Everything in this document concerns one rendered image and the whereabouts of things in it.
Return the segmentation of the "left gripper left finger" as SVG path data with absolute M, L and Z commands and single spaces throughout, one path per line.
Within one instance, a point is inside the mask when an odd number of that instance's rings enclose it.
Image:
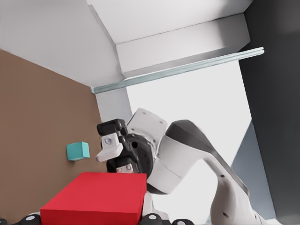
M 0 225 L 41 225 L 40 212 L 31 213 L 14 224 L 9 224 L 6 219 L 0 218 Z

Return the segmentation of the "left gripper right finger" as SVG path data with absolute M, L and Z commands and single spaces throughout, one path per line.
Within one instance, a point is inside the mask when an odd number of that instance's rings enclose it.
M 176 219 L 170 221 L 167 213 L 156 210 L 153 204 L 152 194 L 147 192 L 144 195 L 143 207 L 142 207 L 142 218 L 139 225 L 195 225 L 191 220 L 188 219 Z

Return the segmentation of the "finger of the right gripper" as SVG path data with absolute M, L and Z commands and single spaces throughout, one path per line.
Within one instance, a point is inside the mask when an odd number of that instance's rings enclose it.
M 106 168 L 109 173 L 139 173 L 137 164 L 129 156 L 107 160 Z
M 96 155 L 98 162 L 104 162 L 118 157 L 123 150 L 123 142 L 128 130 L 123 119 L 113 119 L 97 125 L 101 136 L 102 150 Z

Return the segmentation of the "red wooden cube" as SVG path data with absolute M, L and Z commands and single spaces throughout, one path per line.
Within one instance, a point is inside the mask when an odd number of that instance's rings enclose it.
M 40 210 L 42 225 L 137 225 L 146 174 L 83 172 Z

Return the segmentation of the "blue wooden cube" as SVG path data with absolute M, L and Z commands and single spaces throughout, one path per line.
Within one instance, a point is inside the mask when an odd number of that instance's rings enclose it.
M 76 142 L 67 145 L 67 159 L 78 161 L 90 158 L 89 144 L 87 142 Z

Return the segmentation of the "silver frame post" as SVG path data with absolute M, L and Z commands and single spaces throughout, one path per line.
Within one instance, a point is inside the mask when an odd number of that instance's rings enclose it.
M 104 92 L 108 92 L 108 91 L 112 91 L 112 90 L 122 89 L 122 88 L 125 88 L 128 86 L 151 82 L 154 80 L 163 79 L 166 77 L 179 75 L 179 74 L 183 74 L 186 72 L 191 72 L 191 71 L 195 71 L 195 70 L 199 70 L 199 69 L 203 69 L 203 68 L 208 68 L 208 67 L 228 63 L 231 61 L 239 61 L 239 60 L 251 58 L 251 57 L 262 55 L 262 54 L 264 54 L 264 48 L 258 47 L 258 48 L 254 48 L 254 49 L 250 49 L 250 50 L 246 50 L 246 51 L 242 51 L 242 52 L 232 53 L 232 54 L 228 54 L 228 55 L 224 55 L 224 56 L 220 56 L 220 57 L 215 57 L 215 58 L 211 58 L 211 59 L 207 59 L 207 60 L 189 63 L 189 64 L 186 64 L 183 66 L 178 66 L 178 67 L 173 67 L 173 68 L 169 68 L 169 69 L 165 69 L 165 70 L 161 70 L 161 71 L 157 71 L 157 72 L 153 72 L 153 73 L 148 73 L 148 74 L 136 76 L 133 78 L 128 78 L 128 79 L 125 79 L 125 80 L 122 80 L 119 82 L 114 82 L 114 83 L 97 86 L 97 87 L 90 87 L 90 91 L 93 94 L 100 94 L 100 93 L 104 93 Z

